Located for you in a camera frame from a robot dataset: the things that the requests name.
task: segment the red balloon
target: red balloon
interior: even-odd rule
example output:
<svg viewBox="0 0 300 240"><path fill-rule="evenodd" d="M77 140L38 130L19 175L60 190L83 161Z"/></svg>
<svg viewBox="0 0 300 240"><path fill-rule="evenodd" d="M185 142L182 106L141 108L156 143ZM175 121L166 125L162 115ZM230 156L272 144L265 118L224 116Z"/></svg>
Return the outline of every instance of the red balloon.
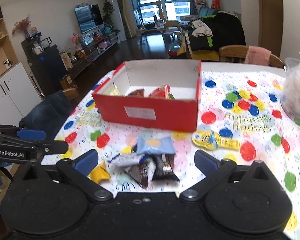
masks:
<svg viewBox="0 0 300 240"><path fill-rule="evenodd" d="M65 141L67 143L72 143L77 137L77 132L73 132L73 133L70 133L66 138L65 138Z"/></svg>
<svg viewBox="0 0 300 240"><path fill-rule="evenodd" d="M282 115L281 115L281 112L280 112L279 110L273 110L273 111L272 111L272 115L273 115L273 117L275 117L275 118L280 118L280 119L282 119Z"/></svg>
<svg viewBox="0 0 300 240"><path fill-rule="evenodd" d="M245 161L251 161L257 156L255 147L250 142L245 142L241 145L240 154Z"/></svg>
<svg viewBox="0 0 300 240"><path fill-rule="evenodd" d="M257 86L257 84L251 80L248 81L248 85L254 88Z"/></svg>
<svg viewBox="0 0 300 240"><path fill-rule="evenodd" d="M290 145L289 145L288 141L283 137L281 137L281 144L282 144L284 152L289 153L290 152Z"/></svg>
<svg viewBox="0 0 300 240"><path fill-rule="evenodd" d="M240 100L238 102L238 106L243 110L249 110L251 107L251 105L247 101L244 101L244 100Z"/></svg>
<svg viewBox="0 0 300 240"><path fill-rule="evenodd" d="M257 102L258 98L254 94L250 93L250 99L249 100L252 101L252 102Z"/></svg>
<svg viewBox="0 0 300 240"><path fill-rule="evenodd" d="M101 134L97 138L97 147L98 148L103 148L103 147L105 147L108 144L109 141L110 141L109 135L107 135L106 133Z"/></svg>
<svg viewBox="0 0 300 240"><path fill-rule="evenodd" d="M201 116L201 120L203 123L205 124L212 124L216 121L217 117L213 112L205 112L202 116Z"/></svg>

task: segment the plastic container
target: plastic container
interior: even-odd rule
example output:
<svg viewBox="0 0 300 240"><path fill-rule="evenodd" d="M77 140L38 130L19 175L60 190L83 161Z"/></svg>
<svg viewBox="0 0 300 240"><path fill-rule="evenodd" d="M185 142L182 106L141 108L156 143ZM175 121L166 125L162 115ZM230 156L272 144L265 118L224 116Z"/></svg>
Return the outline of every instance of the plastic container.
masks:
<svg viewBox="0 0 300 240"><path fill-rule="evenodd" d="M300 60L286 58L286 80L281 96L284 112L300 126Z"/></svg>

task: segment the television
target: television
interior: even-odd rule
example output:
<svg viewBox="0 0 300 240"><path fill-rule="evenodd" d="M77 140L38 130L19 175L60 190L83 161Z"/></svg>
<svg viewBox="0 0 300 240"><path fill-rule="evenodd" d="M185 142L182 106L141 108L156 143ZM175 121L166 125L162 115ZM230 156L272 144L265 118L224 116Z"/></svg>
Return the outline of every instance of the television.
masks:
<svg viewBox="0 0 300 240"><path fill-rule="evenodd" d="M99 6L88 5L74 9L82 33L86 33L103 24Z"/></svg>

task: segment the cabinet handle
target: cabinet handle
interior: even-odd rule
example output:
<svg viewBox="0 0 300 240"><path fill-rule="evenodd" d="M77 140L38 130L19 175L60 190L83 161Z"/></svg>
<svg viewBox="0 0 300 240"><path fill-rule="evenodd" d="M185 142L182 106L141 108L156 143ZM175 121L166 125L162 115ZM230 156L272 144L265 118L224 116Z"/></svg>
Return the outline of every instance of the cabinet handle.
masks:
<svg viewBox="0 0 300 240"><path fill-rule="evenodd" d="M9 89L9 87L8 87L8 85L6 84L6 82L5 82L5 81L4 81L4 84L6 85L6 87L7 87L8 91L10 91L10 89Z"/></svg>
<svg viewBox="0 0 300 240"><path fill-rule="evenodd" d="M2 91L4 92L4 94L6 95L7 93L4 91L2 85L0 85L0 87L1 87Z"/></svg>

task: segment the white cabinet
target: white cabinet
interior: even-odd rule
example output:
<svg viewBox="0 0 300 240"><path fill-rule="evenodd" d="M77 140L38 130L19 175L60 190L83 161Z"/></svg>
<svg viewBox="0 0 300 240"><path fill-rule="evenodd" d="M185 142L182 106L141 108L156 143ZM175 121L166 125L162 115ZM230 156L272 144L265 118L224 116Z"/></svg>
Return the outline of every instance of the white cabinet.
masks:
<svg viewBox="0 0 300 240"><path fill-rule="evenodd" d="M19 126L22 115L0 82L0 124Z"/></svg>
<svg viewBox="0 0 300 240"><path fill-rule="evenodd" d="M0 124L19 126L41 101L21 63L0 78Z"/></svg>
<svg viewBox="0 0 300 240"><path fill-rule="evenodd" d="M22 63L14 66L2 78L3 88L23 116L39 104L42 100L30 81Z"/></svg>

